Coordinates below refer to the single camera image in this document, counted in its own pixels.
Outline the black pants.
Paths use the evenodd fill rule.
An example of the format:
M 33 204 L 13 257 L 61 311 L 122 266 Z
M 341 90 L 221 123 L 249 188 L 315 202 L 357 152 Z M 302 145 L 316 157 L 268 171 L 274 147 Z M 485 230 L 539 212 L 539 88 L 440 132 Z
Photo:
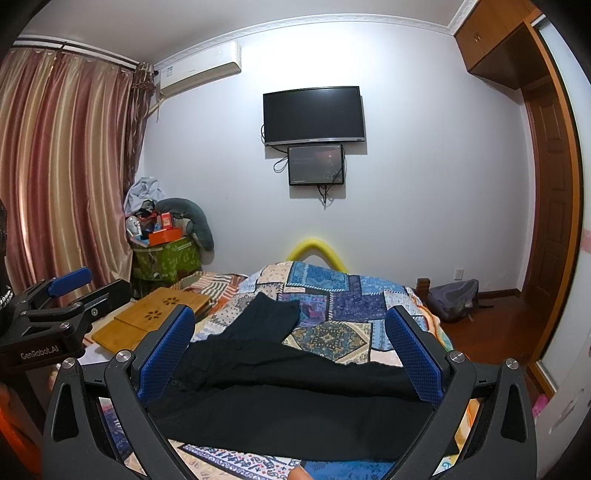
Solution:
M 148 410 L 172 440 L 312 461 L 395 461 L 434 413 L 401 367 L 221 338 L 191 344 Z

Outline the bamboo lap desk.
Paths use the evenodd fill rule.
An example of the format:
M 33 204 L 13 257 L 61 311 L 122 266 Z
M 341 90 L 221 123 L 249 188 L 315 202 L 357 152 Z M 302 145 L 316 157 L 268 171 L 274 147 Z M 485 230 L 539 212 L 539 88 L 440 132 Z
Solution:
M 95 333 L 91 339 L 111 353 L 134 350 L 150 332 L 156 331 L 177 305 L 190 307 L 194 314 L 211 306 L 211 297 L 192 291 L 158 288 L 131 302 Z

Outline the grey backpack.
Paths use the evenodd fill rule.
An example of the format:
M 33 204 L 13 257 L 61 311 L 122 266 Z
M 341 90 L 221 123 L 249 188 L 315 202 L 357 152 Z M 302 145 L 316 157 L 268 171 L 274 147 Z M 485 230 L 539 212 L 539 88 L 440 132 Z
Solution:
M 441 321 L 453 323 L 479 306 L 479 290 L 476 279 L 433 287 L 429 290 L 427 305 Z

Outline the green storage box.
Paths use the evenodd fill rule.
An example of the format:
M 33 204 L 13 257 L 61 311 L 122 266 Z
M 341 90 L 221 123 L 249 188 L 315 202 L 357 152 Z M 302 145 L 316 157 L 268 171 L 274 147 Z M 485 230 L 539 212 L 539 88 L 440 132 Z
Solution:
M 155 247 L 133 249 L 132 276 L 142 281 L 175 283 L 200 268 L 198 247 L 187 237 Z

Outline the orange box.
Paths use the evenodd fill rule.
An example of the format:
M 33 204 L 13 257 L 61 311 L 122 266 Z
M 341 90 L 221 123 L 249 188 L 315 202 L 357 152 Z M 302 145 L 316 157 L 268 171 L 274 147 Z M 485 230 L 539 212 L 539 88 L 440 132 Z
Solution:
M 154 231 L 148 234 L 148 241 L 150 247 L 157 245 L 174 242 L 183 237 L 183 231 L 181 228 L 170 228 Z

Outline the blue patchwork quilt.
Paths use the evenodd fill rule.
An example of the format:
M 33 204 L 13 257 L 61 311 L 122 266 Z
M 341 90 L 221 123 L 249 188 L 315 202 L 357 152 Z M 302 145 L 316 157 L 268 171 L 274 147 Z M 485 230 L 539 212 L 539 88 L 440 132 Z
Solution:
M 412 288 L 377 277 L 286 261 L 249 276 L 198 272 L 169 288 L 211 297 L 211 309 L 200 316 L 190 345 L 221 333 L 257 294 L 263 293 L 276 301 L 300 302 L 301 320 L 279 344 L 338 364 L 374 362 L 403 368 L 385 326 L 388 310 L 397 306 L 445 348 L 451 347 L 439 318 Z M 319 479 L 377 479 L 394 463 L 312 461 L 168 440 L 200 479 L 283 479 L 297 466 L 309 467 Z

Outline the light blue crumpled cloth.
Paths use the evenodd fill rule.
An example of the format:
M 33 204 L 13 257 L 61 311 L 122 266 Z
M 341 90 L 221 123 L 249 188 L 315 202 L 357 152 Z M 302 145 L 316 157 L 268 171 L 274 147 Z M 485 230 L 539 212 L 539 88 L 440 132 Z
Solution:
M 145 201 L 158 202 L 164 198 L 165 194 L 160 188 L 158 180 L 152 176 L 143 176 L 127 191 L 123 202 L 123 210 L 126 215 L 132 215 L 142 207 Z

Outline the folded dark navy garment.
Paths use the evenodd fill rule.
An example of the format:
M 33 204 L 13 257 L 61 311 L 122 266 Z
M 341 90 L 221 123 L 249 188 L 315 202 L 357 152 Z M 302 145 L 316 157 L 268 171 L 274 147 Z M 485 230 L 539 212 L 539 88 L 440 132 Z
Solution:
M 276 301 L 263 293 L 256 295 L 245 310 L 214 340 L 261 340 L 283 342 L 301 320 L 300 302 Z

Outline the grey neck pillow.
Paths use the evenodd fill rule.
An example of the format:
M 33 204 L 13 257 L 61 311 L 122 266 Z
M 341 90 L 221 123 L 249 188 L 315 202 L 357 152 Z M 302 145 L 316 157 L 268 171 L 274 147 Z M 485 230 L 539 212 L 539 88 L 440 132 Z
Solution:
M 158 213 L 170 213 L 173 223 L 179 224 L 184 234 L 202 250 L 214 250 L 214 240 L 204 211 L 197 203 L 184 198 L 166 198 L 156 202 Z

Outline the pink striped curtain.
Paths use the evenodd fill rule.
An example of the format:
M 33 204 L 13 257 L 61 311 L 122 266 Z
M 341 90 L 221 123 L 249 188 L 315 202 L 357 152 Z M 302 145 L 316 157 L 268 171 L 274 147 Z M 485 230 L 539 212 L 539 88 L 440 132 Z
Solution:
M 1 62 L 6 266 L 21 292 L 88 267 L 92 287 L 128 279 L 124 198 L 155 91 L 153 70 L 16 47 Z

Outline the yellow foam tube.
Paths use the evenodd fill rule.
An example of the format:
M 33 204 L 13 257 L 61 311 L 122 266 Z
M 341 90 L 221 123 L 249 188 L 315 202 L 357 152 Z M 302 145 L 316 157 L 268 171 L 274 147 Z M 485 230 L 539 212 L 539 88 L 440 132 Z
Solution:
M 318 238 L 308 238 L 301 240 L 294 246 L 294 249 L 287 255 L 287 261 L 300 261 L 301 258 L 307 256 L 308 253 L 318 253 L 319 256 L 324 258 L 332 270 L 339 271 L 342 273 L 348 273 L 349 270 L 346 265 L 339 258 L 335 250 L 329 246 L 328 243 Z

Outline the brown wooden door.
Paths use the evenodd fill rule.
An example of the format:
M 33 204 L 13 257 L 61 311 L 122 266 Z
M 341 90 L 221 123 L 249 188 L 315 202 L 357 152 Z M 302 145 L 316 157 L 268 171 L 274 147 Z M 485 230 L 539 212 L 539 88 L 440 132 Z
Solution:
M 525 301 L 539 317 L 547 341 L 554 326 L 552 312 L 567 268 L 573 212 L 571 152 L 557 89 L 546 77 L 524 91 L 532 134 L 535 167 L 534 233 Z

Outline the white air conditioner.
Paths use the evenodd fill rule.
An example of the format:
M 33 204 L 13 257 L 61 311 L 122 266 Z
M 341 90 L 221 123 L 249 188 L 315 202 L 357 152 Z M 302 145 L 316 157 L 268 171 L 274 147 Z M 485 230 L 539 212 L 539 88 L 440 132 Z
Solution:
M 238 42 L 227 42 L 166 61 L 156 70 L 159 93 L 170 98 L 242 72 L 242 47 Z

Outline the wooden overhead cabinet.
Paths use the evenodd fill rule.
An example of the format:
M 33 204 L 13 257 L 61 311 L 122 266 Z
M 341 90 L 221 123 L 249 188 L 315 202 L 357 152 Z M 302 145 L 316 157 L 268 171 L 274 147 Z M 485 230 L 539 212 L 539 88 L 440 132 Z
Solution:
M 538 12 L 530 1 L 483 0 L 455 34 L 468 72 L 513 90 L 549 74 L 526 22 Z

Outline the black wall television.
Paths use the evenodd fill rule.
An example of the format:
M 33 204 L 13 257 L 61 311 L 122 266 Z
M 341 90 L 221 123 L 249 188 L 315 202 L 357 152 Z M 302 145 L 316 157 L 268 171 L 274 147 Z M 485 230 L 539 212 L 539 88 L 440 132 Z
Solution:
M 263 95 L 267 146 L 318 142 L 365 142 L 359 86 L 277 91 Z

